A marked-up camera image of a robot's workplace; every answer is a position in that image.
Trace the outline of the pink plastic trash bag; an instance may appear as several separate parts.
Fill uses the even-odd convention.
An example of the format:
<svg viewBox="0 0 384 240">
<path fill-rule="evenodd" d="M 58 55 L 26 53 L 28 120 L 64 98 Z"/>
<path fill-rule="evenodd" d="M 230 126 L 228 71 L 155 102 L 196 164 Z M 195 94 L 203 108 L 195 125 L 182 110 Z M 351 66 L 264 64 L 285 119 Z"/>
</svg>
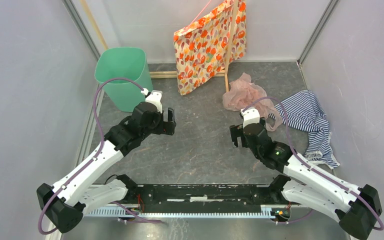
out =
<svg viewBox="0 0 384 240">
<path fill-rule="evenodd" d="M 230 82 L 229 85 L 230 91 L 222 96 L 222 103 L 226 110 L 237 112 L 251 105 L 258 110 L 261 117 L 274 119 L 273 124 L 266 124 L 267 130 L 270 132 L 275 131 L 283 123 L 283 119 L 271 99 L 263 99 L 253 104 L 259 98 L 266 97 L 267 93 L 261 86 L 252 82 L 249 74 L 242 73 L 238 79 Z"/>
</svg>

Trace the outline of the green plastic trash bin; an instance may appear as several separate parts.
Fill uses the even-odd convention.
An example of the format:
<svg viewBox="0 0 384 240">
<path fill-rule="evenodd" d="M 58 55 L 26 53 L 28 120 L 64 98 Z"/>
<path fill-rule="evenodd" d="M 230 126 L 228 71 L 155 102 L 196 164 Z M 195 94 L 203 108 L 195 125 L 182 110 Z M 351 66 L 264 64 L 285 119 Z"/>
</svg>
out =
<svg viewBox="0 0 384 240">
<path fill-rule="evenodd" d="M 122 112 L 132 112 L 145 100 L 137 85 L 150 92 L 154 90 L 146 53 L 137 47 L 115 47 L 104 51 L 94 76 L 100 84 L 114 79 L 103 90 Z"/>
</svg>

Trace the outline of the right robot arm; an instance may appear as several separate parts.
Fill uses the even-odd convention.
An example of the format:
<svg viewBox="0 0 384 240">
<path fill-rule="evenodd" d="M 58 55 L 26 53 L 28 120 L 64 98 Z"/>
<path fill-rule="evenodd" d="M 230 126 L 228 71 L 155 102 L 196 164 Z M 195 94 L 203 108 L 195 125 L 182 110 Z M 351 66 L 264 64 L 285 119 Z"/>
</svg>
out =
<svg viewBox="0 0 384 240">
<path fill-rule="evenodd" d="M 269 199 L 275 204 L 284 201 L 298 203 L 320 212 L 358 240 L 369 238 L 373 230 L 381 231 L 382 205 L 376 188 L 349 183 L 316 166 L 296 150 L 273 141 L 266 130 L 265 119 L 253 118 L 229 127 L 235 147 L 251 150 L 265 167 L 278 171 L 269 189 Z"/>
</svg>

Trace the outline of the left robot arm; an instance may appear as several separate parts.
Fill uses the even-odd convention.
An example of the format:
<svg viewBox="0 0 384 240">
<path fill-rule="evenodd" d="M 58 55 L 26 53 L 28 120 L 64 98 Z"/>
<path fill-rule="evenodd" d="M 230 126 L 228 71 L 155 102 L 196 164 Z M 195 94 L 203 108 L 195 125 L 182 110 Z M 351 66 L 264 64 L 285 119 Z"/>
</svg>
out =
<svg viewBox="0 0 384 240">
<path fill-rule="evenodd" d="M 41 213 L 39 232 L 43 235 L 55 231 L 67 233 L 74 229 L 84 215 L 110 202 L 122 200 L 133 203 L 137 190 L 119 179 L 89 191 L 88 188 L 109 167 L 138 148 L 149 135 L 175 133 L 175 110 L 164 111 L 150 102 L 141 102 L 131 115 L 112 126 L 102 136 L 97 148 L 75 169 L 52 185 L 43 183 L 37 190 Z"/>
</svg>

